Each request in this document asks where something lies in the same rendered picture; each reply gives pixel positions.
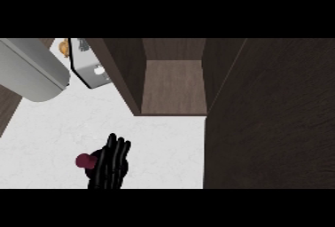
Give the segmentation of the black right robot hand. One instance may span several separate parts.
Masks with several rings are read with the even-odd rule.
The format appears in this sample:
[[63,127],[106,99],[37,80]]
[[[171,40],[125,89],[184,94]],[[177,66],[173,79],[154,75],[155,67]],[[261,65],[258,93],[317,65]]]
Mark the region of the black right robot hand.
[[92,155],[97,162],[92,169],[86,169],[89,189],[120,189],[128,172],[127,154],[131,142],[123,137],[109,134],[108,142]]

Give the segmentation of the dark wine bottle, red cap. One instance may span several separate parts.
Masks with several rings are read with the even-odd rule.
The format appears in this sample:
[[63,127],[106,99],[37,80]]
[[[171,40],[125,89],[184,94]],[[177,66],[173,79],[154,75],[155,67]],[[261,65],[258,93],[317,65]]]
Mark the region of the dark wine bottle, red cap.
[[102,178],[103,168],[103,150],[99,149],[93,153],[81,153],[75,157],[75,165],[84,170],[90,180]]

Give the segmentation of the open brown wooden cabinet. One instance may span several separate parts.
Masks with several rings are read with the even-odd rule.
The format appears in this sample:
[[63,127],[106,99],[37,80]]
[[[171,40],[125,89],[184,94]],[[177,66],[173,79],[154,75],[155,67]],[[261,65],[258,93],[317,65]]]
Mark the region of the open brown wooden cabinet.
[[242,38],[90,38],[87,43],[136,116],[205,116]]

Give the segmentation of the dark brown cabinet door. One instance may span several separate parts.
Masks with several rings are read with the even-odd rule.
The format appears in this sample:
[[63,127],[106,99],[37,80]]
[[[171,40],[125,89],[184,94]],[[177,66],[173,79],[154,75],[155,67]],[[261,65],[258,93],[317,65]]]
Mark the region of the dark brown cabinet door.
[[335,188],[335,38],[244,42],[204,145],[207,189]]

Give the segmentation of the brown wooden panel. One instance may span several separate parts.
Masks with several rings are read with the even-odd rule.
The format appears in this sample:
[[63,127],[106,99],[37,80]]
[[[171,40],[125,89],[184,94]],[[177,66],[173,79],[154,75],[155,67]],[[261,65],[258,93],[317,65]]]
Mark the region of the brown wooden panel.
[[21,99],[22,97],[16,92],[0,85],[0,136],[3,136]]

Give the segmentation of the silver appliance with black rim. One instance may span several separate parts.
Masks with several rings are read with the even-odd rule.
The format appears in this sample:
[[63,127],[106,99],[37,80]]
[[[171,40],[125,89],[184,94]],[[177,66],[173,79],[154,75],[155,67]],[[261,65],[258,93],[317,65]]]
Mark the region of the silver appliance with black rim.
[[72,72],[90,89],[111,83],[108,72],[84,38],[69,39],[69,60]]

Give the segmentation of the pale grey rounded appliance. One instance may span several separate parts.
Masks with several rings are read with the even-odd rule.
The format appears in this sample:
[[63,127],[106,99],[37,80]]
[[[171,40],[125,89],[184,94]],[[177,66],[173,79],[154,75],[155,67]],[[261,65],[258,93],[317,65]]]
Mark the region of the pale grey rounded appliance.
[[32,102],[66,89],[69,71],[38,38],[0,38],[0,84]]

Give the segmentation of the small orange-yellow object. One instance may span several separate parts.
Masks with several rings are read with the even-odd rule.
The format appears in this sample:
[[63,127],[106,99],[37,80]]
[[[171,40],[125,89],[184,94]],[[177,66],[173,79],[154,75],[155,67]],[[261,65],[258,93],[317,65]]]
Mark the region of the small orange-yellow object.
[[59,52],[63,54],[63,57],[69,57],[69,43],[68,38],[63,39],[63,41],[59,43]]

